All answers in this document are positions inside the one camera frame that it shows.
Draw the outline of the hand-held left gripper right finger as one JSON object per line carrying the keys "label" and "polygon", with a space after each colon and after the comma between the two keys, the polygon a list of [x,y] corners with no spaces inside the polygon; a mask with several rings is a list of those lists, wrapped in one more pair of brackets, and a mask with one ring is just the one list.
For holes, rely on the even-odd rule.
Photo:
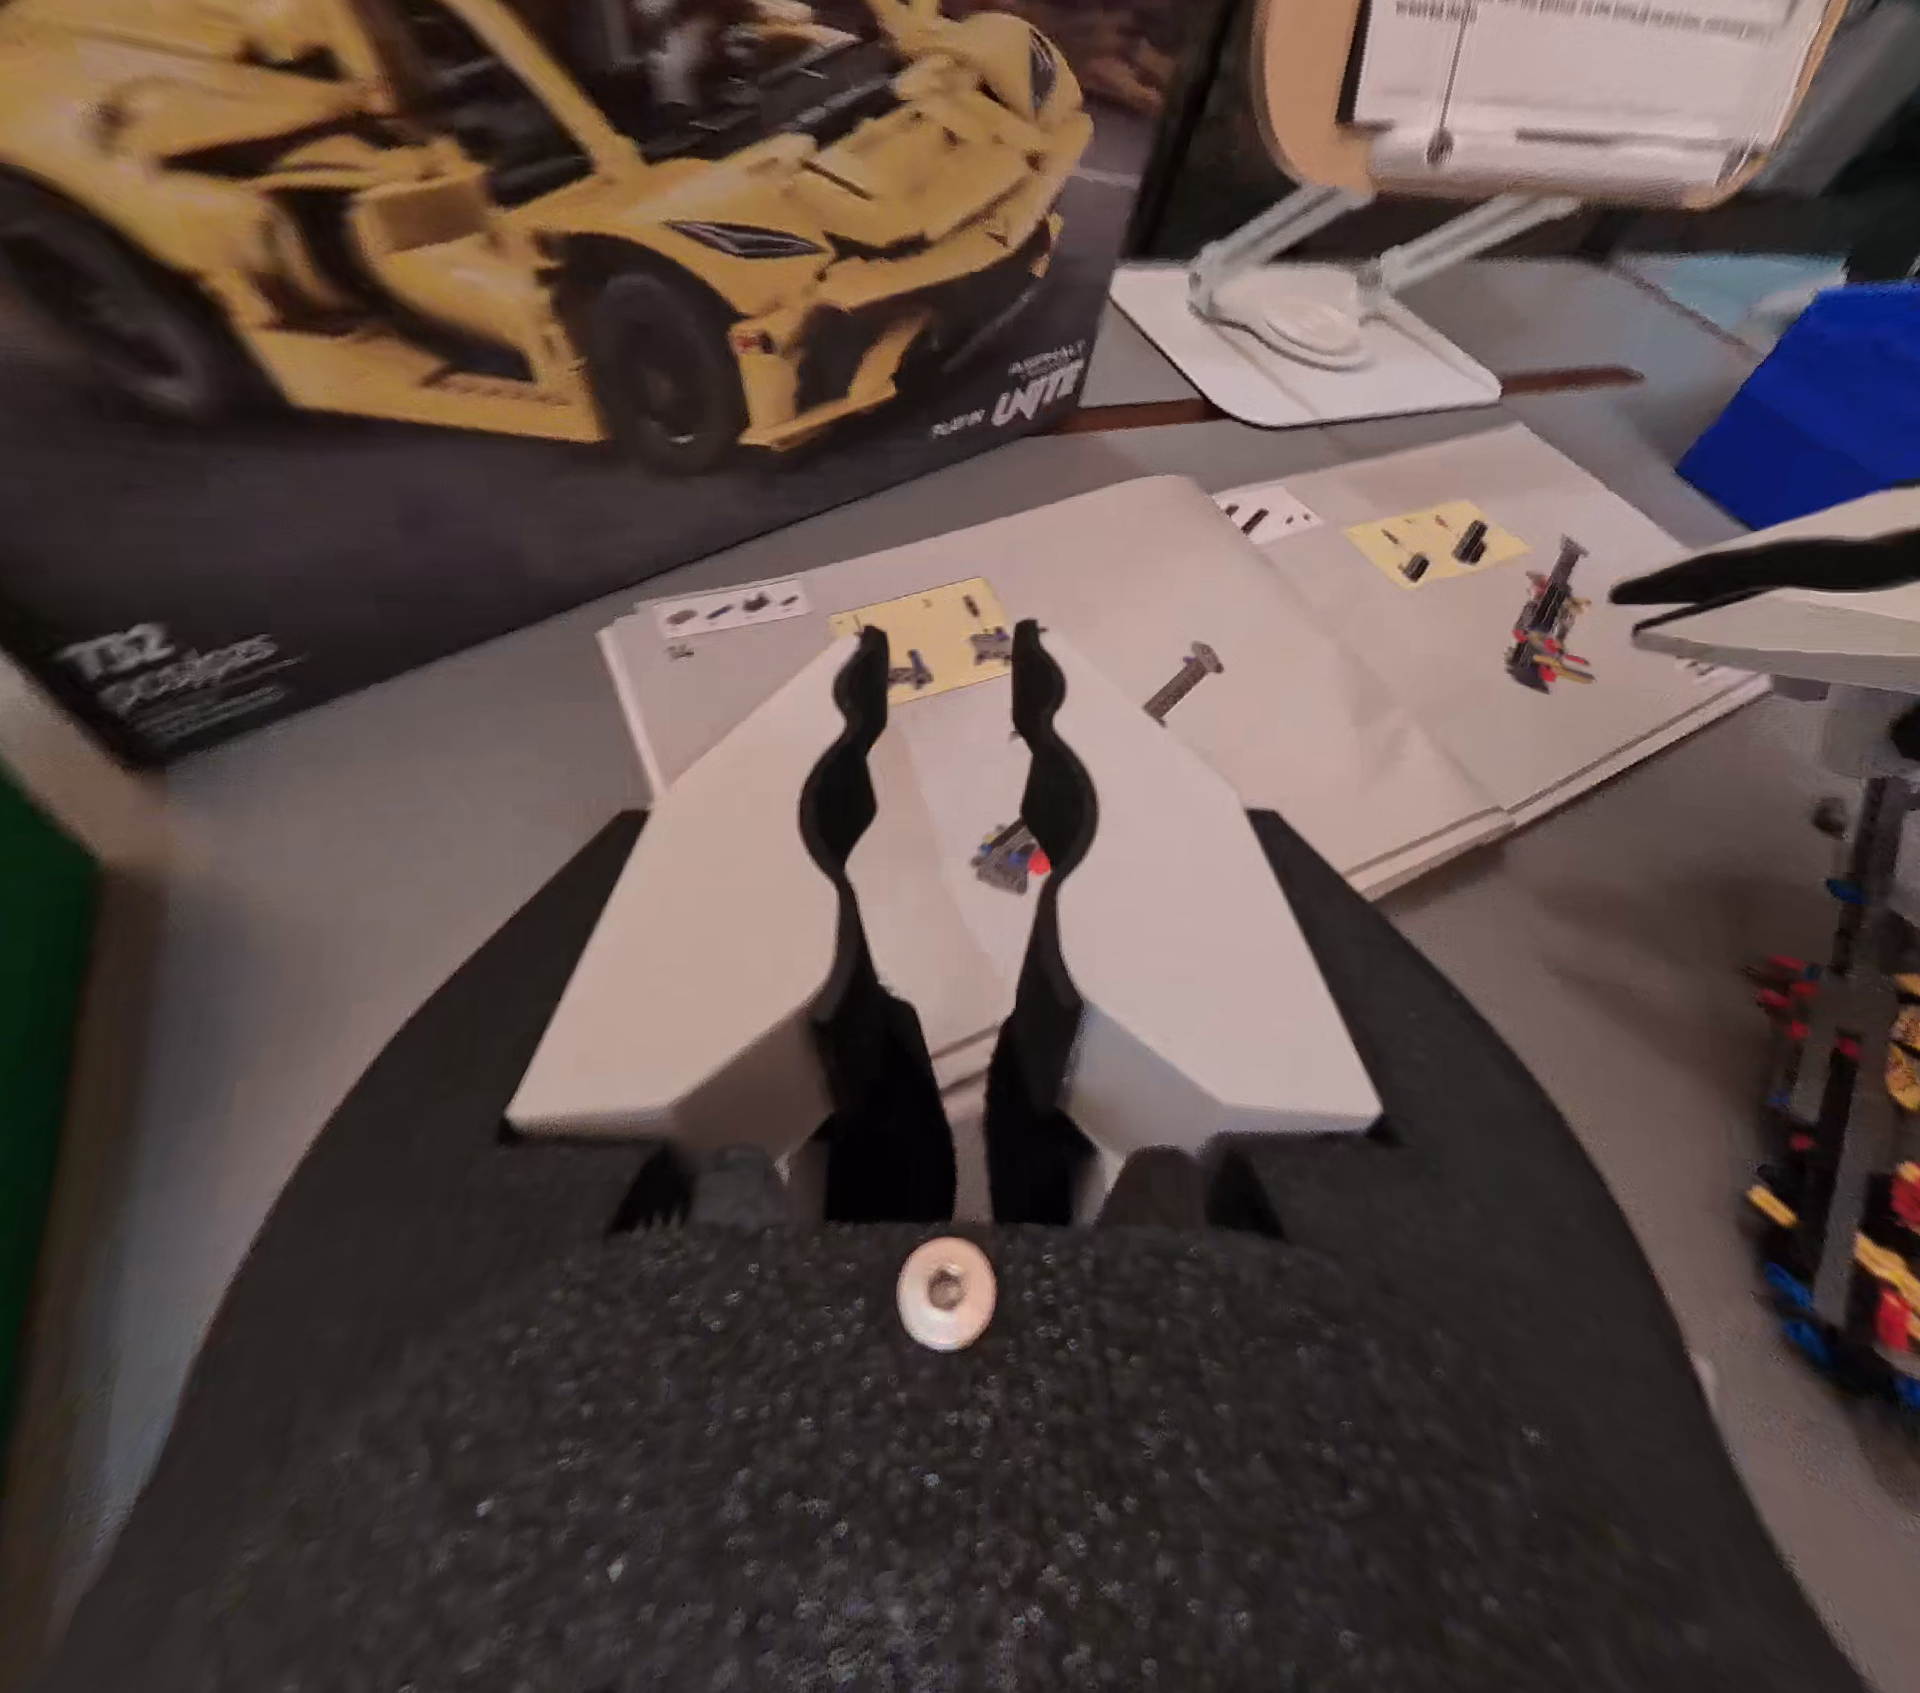
{"label": "hand-held left gripper right finger", "polygon": [[1097,1167],[1381,1119],[1251,813],[1060,632],[1013,630],[1019,821],[1047,868],[1008,1012],[1008,1220]]}

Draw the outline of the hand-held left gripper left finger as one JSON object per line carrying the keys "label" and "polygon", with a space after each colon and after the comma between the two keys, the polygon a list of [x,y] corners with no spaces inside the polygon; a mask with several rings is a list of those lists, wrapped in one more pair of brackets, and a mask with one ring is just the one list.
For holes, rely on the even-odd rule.
{"label": "hand-held left gripper left finger", "polygon": [[876,626],[835,636],[653,802],[508,1100],[516,1136],[818,1139],[828,1214],[900,1212],[900,1000],[849,877],[890,659]]}

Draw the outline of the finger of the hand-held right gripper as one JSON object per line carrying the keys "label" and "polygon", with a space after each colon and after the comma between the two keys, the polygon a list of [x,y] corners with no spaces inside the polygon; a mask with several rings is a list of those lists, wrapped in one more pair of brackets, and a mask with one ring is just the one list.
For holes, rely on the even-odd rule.
{"label": "finger of the hand-held right gripper", "polygon": [[1918,694],[1918,593],[1777,591],[1633,625],[1643,650],[1777,681]]}
{"label": "finger of the hand-held right gripper", "polygon": [[1918,580],[1918,493],[1886,489],[1748,533],[1610,591],[1624,606],[1718,609],[1777,593],[1873,594]]}

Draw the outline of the lego instruction booklet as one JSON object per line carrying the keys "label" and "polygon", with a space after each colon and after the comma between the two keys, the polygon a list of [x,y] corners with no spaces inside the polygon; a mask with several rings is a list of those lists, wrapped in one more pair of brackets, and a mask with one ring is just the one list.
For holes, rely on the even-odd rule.
{"label": "lego instruction booklet", "polygon": [[1005,704],[1011,626],[1060,630],[1143,702],[1209,649],[1169,731],[1365,896],[1496,845],[1763,699],[1633,644],[1607,603],[1677,542],[1523,427],[1208,493],[1117,480],[798,577],[636,603],[597,649],[650,793],[862,625],[892,725],[961,794],[958,860],[1003,823],[1003,759],[934,753]]}

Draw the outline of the long grey Technic assembly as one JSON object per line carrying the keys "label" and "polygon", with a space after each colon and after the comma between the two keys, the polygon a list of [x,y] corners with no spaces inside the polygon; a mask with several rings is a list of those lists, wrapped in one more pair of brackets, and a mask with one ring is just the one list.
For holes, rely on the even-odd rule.
{"label": "long grey Technic assembly", "polygon": [[1774,1065],[1743,1217],[1788,1347],[1915,1423],[1915,699],[1835,686],[1821,765],[1855,791],[1815,810],[1834,933],[1819,961],[1749,973]]}

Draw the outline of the yellow car lego box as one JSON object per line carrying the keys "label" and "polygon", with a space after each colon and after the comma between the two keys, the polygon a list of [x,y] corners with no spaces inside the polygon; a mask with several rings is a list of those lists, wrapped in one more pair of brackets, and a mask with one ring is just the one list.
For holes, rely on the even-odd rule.
{"label": "yellow car lego box", "polygon": [[2,0],[3,649],[162,767],[1088,396],[1196,0]]}

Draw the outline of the blue plastic bin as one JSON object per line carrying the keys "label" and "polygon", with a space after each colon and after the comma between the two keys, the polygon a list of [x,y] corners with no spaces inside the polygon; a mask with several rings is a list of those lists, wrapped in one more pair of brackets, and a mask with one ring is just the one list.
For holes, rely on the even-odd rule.
{"label": "blue plastic bin", "polygon": [[1676,475],[1746,528],[1914,485],[1915,281],[1817,293]]}

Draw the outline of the brown wooden strip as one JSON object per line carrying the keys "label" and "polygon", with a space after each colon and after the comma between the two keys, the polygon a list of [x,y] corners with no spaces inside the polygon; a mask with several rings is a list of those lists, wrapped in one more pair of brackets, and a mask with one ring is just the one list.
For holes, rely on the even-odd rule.
{"label": "brown wooden strip", "polygon": [[[1496,399],[1484,404],[1481,410],[1488,410],[1492,404],[1513,402],[1528,396],[1642,384],[1642,381],[1643,377],[1638,371],[1625,367],[1580,367],[1510,373],[1500,377],[1500,390]],[[1139,400],[1100,406],[1080,404],[1069,410],[1052,433],[1055,436],[1139,433],[1197,427],[1235,419],[1235,415],[1217,410],[1211,400],[1204,399],[1201,395],[1186,395],[1180,399],[1152,402]]]}

